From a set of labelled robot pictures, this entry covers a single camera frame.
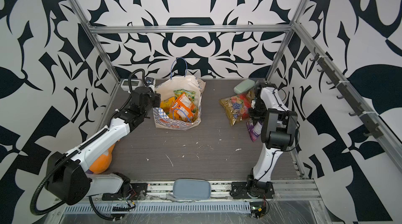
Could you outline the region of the purple snack pack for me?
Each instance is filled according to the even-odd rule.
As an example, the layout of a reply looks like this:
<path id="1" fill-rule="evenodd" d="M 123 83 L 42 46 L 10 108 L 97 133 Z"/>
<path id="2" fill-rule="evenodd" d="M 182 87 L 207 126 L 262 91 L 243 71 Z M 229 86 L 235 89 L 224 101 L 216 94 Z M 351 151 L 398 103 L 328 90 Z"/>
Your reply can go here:
<path id="1" fill-rule="evenodd" d="M 249 132 L 249 136 L 252 142 L 255 142 L 261 134 L 262 124 L 259 121 L 254 122 L 252 119 L 249 119 L 246 122 L 246 126 Z"/>

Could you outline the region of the red fruit snack bag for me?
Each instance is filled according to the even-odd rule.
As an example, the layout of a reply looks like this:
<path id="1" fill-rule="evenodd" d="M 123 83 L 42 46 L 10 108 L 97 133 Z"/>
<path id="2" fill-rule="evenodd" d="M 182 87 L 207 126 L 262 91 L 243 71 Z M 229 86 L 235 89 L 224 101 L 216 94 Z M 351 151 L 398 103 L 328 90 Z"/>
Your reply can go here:
<path id="1" fill-rule="evenodd" d="M 247 93 L 237 94 L 219 100 L 231 126 L 250 118 L 251 98 Z"/>

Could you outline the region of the blue checkered paper bag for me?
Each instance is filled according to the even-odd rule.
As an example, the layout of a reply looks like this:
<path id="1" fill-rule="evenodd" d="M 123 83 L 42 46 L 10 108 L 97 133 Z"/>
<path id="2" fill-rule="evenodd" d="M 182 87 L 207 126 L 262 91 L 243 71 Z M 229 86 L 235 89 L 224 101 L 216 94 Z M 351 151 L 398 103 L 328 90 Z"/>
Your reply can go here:
<path id="1" fill-rule="evenodd" d="M 161 95 L 161 102 L 153 109 L 153 118 L 157 128 L 171 130 L 188 130 L 201 123 L 201 100 L 205 82 L 189 74 L 173 75 L 171 65 L 168 80 L 156 86 L 156 92 Z"/>

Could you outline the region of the orange snack pack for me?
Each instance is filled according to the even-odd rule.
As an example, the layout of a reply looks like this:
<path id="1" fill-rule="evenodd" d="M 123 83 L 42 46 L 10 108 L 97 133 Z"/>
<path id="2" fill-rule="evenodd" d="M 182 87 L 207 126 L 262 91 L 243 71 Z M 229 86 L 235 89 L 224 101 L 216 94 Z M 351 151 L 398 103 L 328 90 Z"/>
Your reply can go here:
<path id="1" fill-rule="evenodd" d="M 192 122 L 197 112 L 197 107 L 184 94 L 174 102 L 170 109 L 172 119 L 184 122 Z"/>

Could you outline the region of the yellow mango candy bag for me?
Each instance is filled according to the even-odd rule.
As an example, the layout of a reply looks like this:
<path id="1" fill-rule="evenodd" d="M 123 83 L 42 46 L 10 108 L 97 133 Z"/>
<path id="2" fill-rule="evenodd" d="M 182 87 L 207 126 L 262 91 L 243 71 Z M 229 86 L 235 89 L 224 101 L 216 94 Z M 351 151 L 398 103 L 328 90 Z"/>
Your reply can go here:
<path id="1" fill-rule="evenodd" d="M 176 101 L 176 98 L 170 97 L 168 99 L 165 99 L 161 101 L 160 103 L 160 108 L 168 115 L 170 113 L 170 109 L 172 108 L 174 102 Z"/>

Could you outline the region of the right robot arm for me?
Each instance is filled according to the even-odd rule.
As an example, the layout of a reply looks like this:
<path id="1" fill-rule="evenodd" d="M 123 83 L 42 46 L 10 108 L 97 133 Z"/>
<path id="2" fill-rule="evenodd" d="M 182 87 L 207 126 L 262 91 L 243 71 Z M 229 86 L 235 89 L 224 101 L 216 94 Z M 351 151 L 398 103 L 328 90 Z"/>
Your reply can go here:
<path id="1" fill-rule="evenodd" d="M 297 113 L 290 111 L 282 102 L 275 85 L 258 83 L 253 88 L 254 99 L 249 109 L 253 128 L 257 129 L 262 151 L 245 183 L 231 183 L 232 198 L 272 198 L 271 182 L 274 167 L 285 152 L 296 144 Z"/>

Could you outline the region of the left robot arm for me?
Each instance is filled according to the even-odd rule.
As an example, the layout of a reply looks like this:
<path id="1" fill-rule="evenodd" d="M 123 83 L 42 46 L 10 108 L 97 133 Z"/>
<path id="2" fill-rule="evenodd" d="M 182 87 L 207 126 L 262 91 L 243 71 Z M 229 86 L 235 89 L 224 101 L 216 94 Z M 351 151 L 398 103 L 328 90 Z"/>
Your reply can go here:
<path id="1" fill-rule="evenodd" d="M 125 190 L 127 178 L 119 173 L 87 172 L 110 147 L 140 126 L 148 118 L 149 111 L 161 102 L 160 94 L 155 92 L 154 78 L 146 78 L 143 69 L 129 74 L 128 87 L 128 99 L 110 117 L 106 126 L 68 152 L 56 152 L 48 159 L 46 176 L 34 191 L 29 205 L 33 215 L 48 214 L 64 204 L 72 206 L 86 197 L 92 203 L 95 195 L 116 194 Z M 40 210 L 37 202 L 43 189 L 60 201 Z"/>

